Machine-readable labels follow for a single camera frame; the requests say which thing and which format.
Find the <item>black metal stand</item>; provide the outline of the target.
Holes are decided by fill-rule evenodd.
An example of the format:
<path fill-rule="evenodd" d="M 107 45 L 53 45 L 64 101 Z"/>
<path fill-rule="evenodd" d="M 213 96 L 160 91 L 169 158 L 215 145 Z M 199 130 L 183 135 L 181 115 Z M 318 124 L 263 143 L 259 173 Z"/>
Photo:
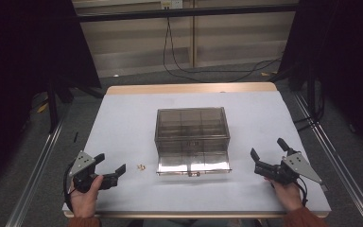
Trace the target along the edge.
<path fill-rule="evenodd" d="M 55 128 L 58 125 L 59 117 L 57 112 L 57 102 L 56 102 L 56 94 L 55 94 L 55 86 L 54 81 L 51 79 L 47 83 L 47 100 L 49 107 L 49 115 L 50 115 L 50 133 L 53 133 Z"/>

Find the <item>person's left hand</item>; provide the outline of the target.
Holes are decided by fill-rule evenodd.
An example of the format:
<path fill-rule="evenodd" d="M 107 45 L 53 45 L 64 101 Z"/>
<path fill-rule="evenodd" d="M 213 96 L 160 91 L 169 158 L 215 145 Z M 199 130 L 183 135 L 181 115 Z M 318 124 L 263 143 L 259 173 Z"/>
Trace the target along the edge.
<path fill-rule="evenodd" d="M 71 193 L 70 198 L 75 218 L 93 218 L 95 216 L 96 200 L 102 182 L 103 177 L 98 175 L 93 180 L 88 192 L 81 193 L 74 190 Z"/>

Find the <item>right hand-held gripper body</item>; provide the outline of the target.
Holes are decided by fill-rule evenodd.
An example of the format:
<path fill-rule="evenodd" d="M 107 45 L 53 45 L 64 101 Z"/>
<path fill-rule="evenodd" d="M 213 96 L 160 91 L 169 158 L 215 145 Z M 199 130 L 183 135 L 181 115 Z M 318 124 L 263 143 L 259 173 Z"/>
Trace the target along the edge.
<path fill-rule="evenodd" d="M 300 152 L 283 157 L 279 165 L 270 165 L 260 160 L 255 163 L 254 172 L 281 184 L 296 182 L 301 176 L 322 183 L 320 176 Z"/>

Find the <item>black horizontal bar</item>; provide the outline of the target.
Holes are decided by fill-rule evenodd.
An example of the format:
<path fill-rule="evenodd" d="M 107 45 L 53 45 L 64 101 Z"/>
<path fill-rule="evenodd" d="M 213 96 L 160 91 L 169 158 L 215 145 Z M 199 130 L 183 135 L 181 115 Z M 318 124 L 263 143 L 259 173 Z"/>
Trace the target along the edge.
<path fill-rule="evenodd" d="M 118 12 L 118 13 L 78 14 L 76 16 L 76 19 L 80 23 L 87 23 L 87 22 L 103 22 L 103 21 L 121 21 L 121 20 L 178 18 L 178 17 L 190 17 L 190 16 L 290 12 L 290 11 L 296 11 L 298 7 L 299 7 L 298 4 L 282 4 L 282 5 L 259 5 L 259 6 L 226 7 L 226 8 L 158 9 L 158 10 Z"/>

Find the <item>person's right hand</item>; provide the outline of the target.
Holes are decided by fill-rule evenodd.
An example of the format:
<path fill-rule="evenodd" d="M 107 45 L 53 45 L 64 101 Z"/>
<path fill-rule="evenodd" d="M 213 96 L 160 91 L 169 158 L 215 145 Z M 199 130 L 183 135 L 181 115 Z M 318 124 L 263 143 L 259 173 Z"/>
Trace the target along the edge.
<path fill-rule="evenodd" d="M 281 184 L 266 178 L 273 185 L 276 196 L 287 212 L 303 207 L 300 188 L 294 183 Z"/>

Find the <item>black curtain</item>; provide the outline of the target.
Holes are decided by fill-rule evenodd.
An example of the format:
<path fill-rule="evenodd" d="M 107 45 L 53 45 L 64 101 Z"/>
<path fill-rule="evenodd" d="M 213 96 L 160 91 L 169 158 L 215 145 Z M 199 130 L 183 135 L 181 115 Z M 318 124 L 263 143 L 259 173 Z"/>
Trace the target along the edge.
<path fill-rule="evenodd" d="M 72 0 L 0 0 L 0 168 L 35 95 L 100 86 Z"/>
<path fill-rule="evenodd" d="M 363 0 L 299 0 L 279 77 L 310 77 L 363 135 Z"/>

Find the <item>metal floor rail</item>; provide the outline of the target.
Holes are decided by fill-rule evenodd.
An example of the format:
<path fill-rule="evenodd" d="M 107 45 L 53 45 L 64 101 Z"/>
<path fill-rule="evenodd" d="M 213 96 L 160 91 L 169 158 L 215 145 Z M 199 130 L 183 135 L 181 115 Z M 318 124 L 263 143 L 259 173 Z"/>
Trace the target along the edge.
<path fill-rule="evenodd" d="M 62 113 L 60 114 L 59 117 L 59 122 L 57 123 L 57 126 L 54 128 L 54 130 L 49 133 L 45 141 L 45 144 L 43 146 L 43 149 L 41 150 L 39 159 L 36 165 L 34 166 L 31 175 L 27 181 L 27 184 L 22 192 L 22 195 L 20 199 L 16 202 L 16 205 L 13 208 L 5 227 L 22 227 L 22 224 L 26 217 L 26 213 L 30 207 L 35 192 L 41 181 L 46 164 L 61 135 L 63 122 L 67 117 L 70 108 L 71 104 L 65 104 L 63 106 Z"/>
<path fill-rule="evenodd" d="M 316 135 L 323 151 L 329 159 L 329 162 L 333 166 L 343 186 L 345 187 L 346 191 L 354 202 L 354 205 L 363 218 L 363 190 L 355 181 L 348 167 L 345 166 L 343 160 L 340 158 L 336 148 L 332 144 L 327 133 L 322 128 L 321 124 L 311 117 L 309 112 L 309 104 L 306 102 L 304 97 L 297 92 L 294 93 L 294 97 L 298 103 L 298 106 L 302 110 L 303 115 L 307 117 L 310 129 Z"/>

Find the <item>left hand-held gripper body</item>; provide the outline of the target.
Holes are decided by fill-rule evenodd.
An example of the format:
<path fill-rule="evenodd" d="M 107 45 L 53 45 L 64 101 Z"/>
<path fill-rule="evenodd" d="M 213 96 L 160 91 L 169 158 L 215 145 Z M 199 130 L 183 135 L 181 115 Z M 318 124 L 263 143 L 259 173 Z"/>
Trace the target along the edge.
<path fill-rule="evenodd" d="M 69 176 L 73 180 L 74 188 L 86 193 L 90 190 L 93 180 L 97 177 L 95 173 L 95 157 L 81 151 L 73 163 Z"/>

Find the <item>white wall socket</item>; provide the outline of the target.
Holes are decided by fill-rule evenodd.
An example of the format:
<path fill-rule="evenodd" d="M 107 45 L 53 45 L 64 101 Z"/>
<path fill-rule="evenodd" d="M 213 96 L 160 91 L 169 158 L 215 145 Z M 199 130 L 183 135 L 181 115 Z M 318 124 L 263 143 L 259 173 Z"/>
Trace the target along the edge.
<path fill-rule="evenodd" d="M 161 0 L 162 9 L 182 9 L 182 0 Z"/>

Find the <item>transparent brown drawer organizer box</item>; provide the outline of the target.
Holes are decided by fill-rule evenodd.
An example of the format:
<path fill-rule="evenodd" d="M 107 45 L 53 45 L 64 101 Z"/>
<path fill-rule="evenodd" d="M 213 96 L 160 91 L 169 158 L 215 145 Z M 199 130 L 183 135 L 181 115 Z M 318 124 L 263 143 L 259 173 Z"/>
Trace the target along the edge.
<path fill-rule="evenodd" d="M 154 137 L 157 174 L 229 173 L 230 139 L 223 107 L 159 109 Z"/>

